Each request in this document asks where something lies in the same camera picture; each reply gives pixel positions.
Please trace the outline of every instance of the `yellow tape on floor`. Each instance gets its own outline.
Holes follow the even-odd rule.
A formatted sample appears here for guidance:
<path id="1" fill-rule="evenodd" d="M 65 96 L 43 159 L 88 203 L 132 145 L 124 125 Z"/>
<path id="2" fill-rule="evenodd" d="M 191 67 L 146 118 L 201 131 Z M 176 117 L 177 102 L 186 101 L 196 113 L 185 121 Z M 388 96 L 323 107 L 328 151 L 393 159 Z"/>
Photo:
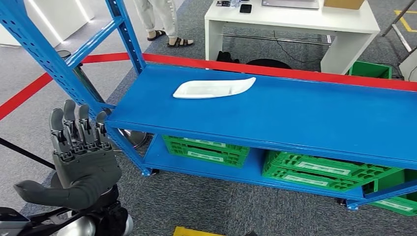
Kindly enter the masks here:
<path id="1" fill-rule="evenodd" d="M 396 15 L 399 15 L 399 14 L 401 13 L 401 10 L 394 10 L 394 12 L 395 12 L 395 14 L 396 14 Z M 416 13 L 417 13 L 417 11 L 407 11 L 407 12 L 406 12 L 406 14 L 416 14 Z M 417 32 L 417 30 L 412 29 L 412 28 L 410 27 L 410 25 L 407 23 L 407 21 L 404 19 L 404 17 L 401 17 L 401 18 L 400 18 L 400 21 L 401 21 L 401 23 L 403 23 L 403 25 L 404 25 L 405 29 L 406 29 L 408 32 Z"/>
<path id="2" fill-rule="evenodd" d="M 206 232 L 197 231 L 197 230 L 190 230 L 184 227 L 177 226 L 175 227 L 173 236 L 224 236 L 224 235 L 217 235 L 217 234 L 211 234 L 211 233 L 206 233 Z"/>

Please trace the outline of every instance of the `black sandal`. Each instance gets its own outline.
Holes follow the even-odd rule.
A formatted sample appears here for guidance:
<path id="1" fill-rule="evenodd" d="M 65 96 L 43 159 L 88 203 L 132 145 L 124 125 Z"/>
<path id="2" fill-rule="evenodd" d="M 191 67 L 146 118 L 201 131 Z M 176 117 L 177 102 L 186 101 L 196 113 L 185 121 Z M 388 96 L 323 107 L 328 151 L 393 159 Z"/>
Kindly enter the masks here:
<path id="1" fill-rule="evenodd" d="M 194 44 L 194 42 L 188 44 L 188 39 L 182 39 L 180 37 L 177 37 L 177 40 L 176 40 L 176 42 L 173 45 L 167 43 L 167 46 L 169 48 L 181 48 L 181 47 L 188 47 L 188 46 L 191 46 L 193 44 Z"/>
<path id="2" fill-rule="evenodd" d="M 156 36 L 153 38 L 147 38 L 148 41 L 154 41 L 155 39 L 159 38 L 160 36 L 166 35 L 165 31 L 163 30 L 155 30 Z"/>

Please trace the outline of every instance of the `blue shelf board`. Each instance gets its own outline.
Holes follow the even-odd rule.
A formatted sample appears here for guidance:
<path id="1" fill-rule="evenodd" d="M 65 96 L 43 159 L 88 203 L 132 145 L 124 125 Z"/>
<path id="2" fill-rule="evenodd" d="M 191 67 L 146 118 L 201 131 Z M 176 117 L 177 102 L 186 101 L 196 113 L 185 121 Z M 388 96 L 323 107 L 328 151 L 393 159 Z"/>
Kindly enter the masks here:
<path id="1" fill-rule="evenodd" d="M 107 124 L 189 138 L 417 169 L 417 93 L 255 75 L 246 92 L 172 96 L 191 80 L 253 75 L 148 65 Z"/>
<path id="2" fill-rule="evenodd" d="M 244 166 L 239 169 L 222 164 L 211 163 L 193 158 L 171 155 L 160 135 L 155 135 L 144 158 L 149 168 L 160 169 L 184 174 L 217 178 L 235 182 L 263 185 L 267 187 L 320 194 L 343 199 L 363 200 L 362 188 L 347 192 L 337 192 L 319 187 L 310 187 L 286 181 L 262 177 L 264 150 L 252 148 Z"/>

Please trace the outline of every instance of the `white label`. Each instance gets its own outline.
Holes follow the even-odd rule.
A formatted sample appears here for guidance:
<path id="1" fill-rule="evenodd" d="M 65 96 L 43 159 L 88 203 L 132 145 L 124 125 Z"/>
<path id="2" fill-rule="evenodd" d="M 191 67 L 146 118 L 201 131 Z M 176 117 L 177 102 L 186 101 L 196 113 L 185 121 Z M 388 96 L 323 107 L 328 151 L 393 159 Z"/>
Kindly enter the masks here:
<path id="1" fill-rule="evenodd" d="M 215 143 L 215 142 L 210 142 L 210 141 L 204 141 L 204 140 L 199 140 L 199 139 L 189 139 L 189 138 L 182 138 L 182 139 L 187 140 L 187 141 L 191 141 L 191 142 L 196 142 L 196 143 L 201 143 L 201 144 L 207 144 L 207 145 L 222 147 L 222 148 L 225 148 L 226 147 L 226 144 L 223 144 L 223 143 Z"/>
<path id="2" fill-rule="evenodd" d="M 333 168 L 333 167 L 328 167 L 328 166 L 316 165 L 316 164 L 308 163 L 308 162 L 305 162 L 305 161 L 300 162 L 297 165 L 297 167 L 316 170 L 316 171 L 324 171 L 324 172 L 338 174 L 338 175 L 344 175 L 344 176 L 347 176 L 351 172 L 350 170 L 344 170 L 344 169 Z"/>
<path id="3" fill-rule="evenodd" d="M 411 207 L 402 206 L 402 205 L 395 204 L 395 203 L 388 202 L 388 201 L 384 201 L 384 200 L 377 201 L 376 203 L 379 203 L 379 204 L 382 204 L 382 205 L 386 205 L 388 207 L 393 207 L 395 209 L 404 210 L 404 211 L 411 211 L 411 210 L 413 210 L 413 208 L 411 208 Z"/>
<path id="4" fill-rule="evenodd" d="M 297 181 L 297 182 L 303 182 L 303 183 L 309 183 L 309 184 L 314 184 L 314 185 L 320 185 L 320 186 L 327 186 L 328 185 L 328 182 L 317 181 L 317 180 L 312 180 L 312 179 L 307 179 L 307 178 L 300 178 L 300 177 L 291 176 L 291 175 L 285 176 L 284 179 Z"/>
<path id="5" fill-rule="evenodd" d="M 188 151 L 187 154 L 190 155 L 190 156 L 203 158 L 203 159 L 207 159 L 207 160 L 211 160 L 211 161 L 223 162 L 223 157 L 209 156 L 209 155 L 199 154 L 199 153 L 192 152 L 192 151 Z"/>

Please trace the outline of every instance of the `cardboard box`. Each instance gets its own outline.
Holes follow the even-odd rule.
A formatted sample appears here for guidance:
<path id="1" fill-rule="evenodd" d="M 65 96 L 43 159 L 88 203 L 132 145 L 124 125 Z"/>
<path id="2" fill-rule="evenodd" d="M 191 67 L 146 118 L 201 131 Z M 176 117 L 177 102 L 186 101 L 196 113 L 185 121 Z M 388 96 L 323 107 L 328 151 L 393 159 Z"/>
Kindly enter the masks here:
<path id="1" fill-rule="evenodd" d="M 358 10 L 365 0 L 325 0 L 325 6 Z"/>

